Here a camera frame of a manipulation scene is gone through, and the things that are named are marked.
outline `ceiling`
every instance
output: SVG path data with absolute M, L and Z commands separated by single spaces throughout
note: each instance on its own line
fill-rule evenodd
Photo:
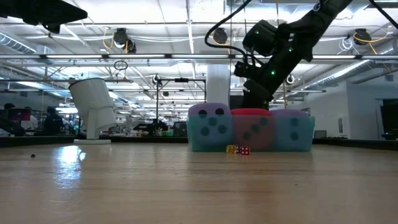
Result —
M 227 0 L 227 2 L 223 0 L 71 0 L 66 2 L 87 11 L 89 18 L 63 26 L 61 33 L 59 35 L 52 34 L 52 38 L 41 26 L 30 26 L 16 18 L 0 19 L 0 32 L 3 30 L 26 45 L 46 46 L 52 50 L 51 53 L 53 54 L 123 54 L 124 52 L 115 46 L 107 49 L 103 41 L 109 47 L 112 42 L 112 33 L 116 31 L 116 28 L 125 27 L 128 35 L 137 46 L 137 54 L 228 54 L 225 49 L 212 49 L 205 45 L 204 36 L 216 22 L 242 4 L 240 0 Z M 229 36 L 228 43 L 242 48 L 242 39 L 245 32 L 259 20 L 265 19 L 274 25 L 277 25 L 278 18 L 280 22 L 293 22 L 311 10 L 316 1 L 278 0 L 278 2 L 279 14 L 277 14 L 275 1 L 254 0 L 245 11 L 240 12 L 231 21 L 225 23 L 222 27 L 225 28 Z M 377 10 L 368 9 L 368 5 L 369 3 L 364 0 L 353 1 L 333 21 L 322 40 L 313 48 L 313 54 L 373 54 L 369 45 L 351 45 L 350 40 L 342 43 L 347 35 L 352 36 L 355 29 L 358 28 L 366 28 L 374 39 L 385 37 L 386 32 L 389 32 L 385 39 L 374 44 L 376 49 L 379 45 L 393 39 L 397 34 L 395 28 L 389 28 L 390 23 L 387 19 Z M 398 19 L 398 6 L 397 9 L 386 9 L 386 11 L 393 19 Z M 0 45 L 0 54 L 16 53 L 18 52 Z M 71 77 L 76 79 L 109 78 L 109 71 L 114 72 L 113 60 L 108 61 L 108 67 L 100 65 L 98 60 L 56 60 L 52 65 L 37 63 L 32 60 L 7 60 L 7 63 L 35 73 L 36 78 L 44 76 L 45 66 L 48 67 L 47 73 L 54 73 L 52 78 L 56 79 Z M 128 63 L 129 68 L 125 72 L 120 72 L 118 78 L 126 76 L 129 80 L 134 81 L 134 84 L 112 83 L 114 88 L 125 88 L 126 85 L 129 85 L 132 89 L 152 88 L 151 80 L 155 74 L 158 74 L 161 78 L 193 78 L 195 76 L 197 79 L 205 79 L 207 65 L 220 62 L 211 60 L 148 61 L 139 59 L 128 60 Z M 221 63 L 229 65 L 229 60 Z M 338 65 L 338 62 L 327 61 L 300 63 L 292 72 L 292 75 L 296 78 L 295 84 L 288 88 L 294 89 L 311 82 L 322 73 Z M 232 80 L 237 84 L 235 89 L 242 89 L 242 80 L 234 77 Z M 200 92 L 199 86 L 193 82 L 184 84 L 170 82 L 167 88 L 184 88 L 195 92 L 170 93 L 169 97 L 164 98 L 189 98 L 190 100 L 204 98 L 204 93 Z M 148 95 L 138 92 L 120 92 L 118 95 L 130 102 L 153 103 L 149 100 L 154 93 Z

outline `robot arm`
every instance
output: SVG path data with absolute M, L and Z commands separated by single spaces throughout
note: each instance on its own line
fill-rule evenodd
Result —
M 248 79 L 244 86 L 249 91 L 244 91 L 242 107 L 265 107 L 264 102 L 273 99 L 272 95 L 302 59 L 311 62 L 312 48 L 351 2 L 321 0 L 300 20 L 281 24 L 277 29 L 266 21 L 258 22 L 245 36 L 243 46 L 248 52 L 272 57 L 261 68 L 244 62 L 236 64 L 234 74 Z

